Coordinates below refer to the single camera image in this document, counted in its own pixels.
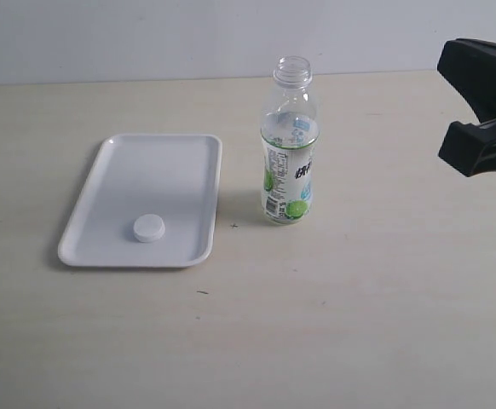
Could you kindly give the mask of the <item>clear plastic bottle green label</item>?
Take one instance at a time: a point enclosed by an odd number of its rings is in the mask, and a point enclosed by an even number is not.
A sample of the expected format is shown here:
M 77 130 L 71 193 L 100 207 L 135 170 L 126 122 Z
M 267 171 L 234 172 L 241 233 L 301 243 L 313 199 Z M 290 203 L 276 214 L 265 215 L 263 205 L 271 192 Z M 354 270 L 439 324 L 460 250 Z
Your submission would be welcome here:
M 320 126 L 317 104 L 309 90 L 312 79 L 312 67 L 305 58 L 280 58 L 262 109 L 262 209 L 266 217 L 280 224 L 301 221 L 313 201 L 311 172 Z

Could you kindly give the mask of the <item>white bottle cap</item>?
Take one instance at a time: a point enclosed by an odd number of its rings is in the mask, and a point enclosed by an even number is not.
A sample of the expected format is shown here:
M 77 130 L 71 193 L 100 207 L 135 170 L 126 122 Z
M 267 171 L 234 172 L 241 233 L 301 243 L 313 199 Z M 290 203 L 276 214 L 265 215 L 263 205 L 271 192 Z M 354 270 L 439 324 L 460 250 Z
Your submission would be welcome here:
M 155 214 L 139 216 L 133 223 L 132 232 L 137 241 L 152 243 L 163 238 L 165 233 L 164 220 Z

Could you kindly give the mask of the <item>white rectangular tray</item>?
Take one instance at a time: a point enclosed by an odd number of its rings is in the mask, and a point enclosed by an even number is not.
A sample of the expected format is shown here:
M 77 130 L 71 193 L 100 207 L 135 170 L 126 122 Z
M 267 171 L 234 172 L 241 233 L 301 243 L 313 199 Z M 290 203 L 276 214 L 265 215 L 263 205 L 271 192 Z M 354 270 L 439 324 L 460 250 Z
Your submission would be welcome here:
M 211 253 L 222 141 L 205 134 L 122 134 L 102 142 L 58 245 L 77 268 L 187 268 Z M 162 239 L 133 235 L 142 215 Z

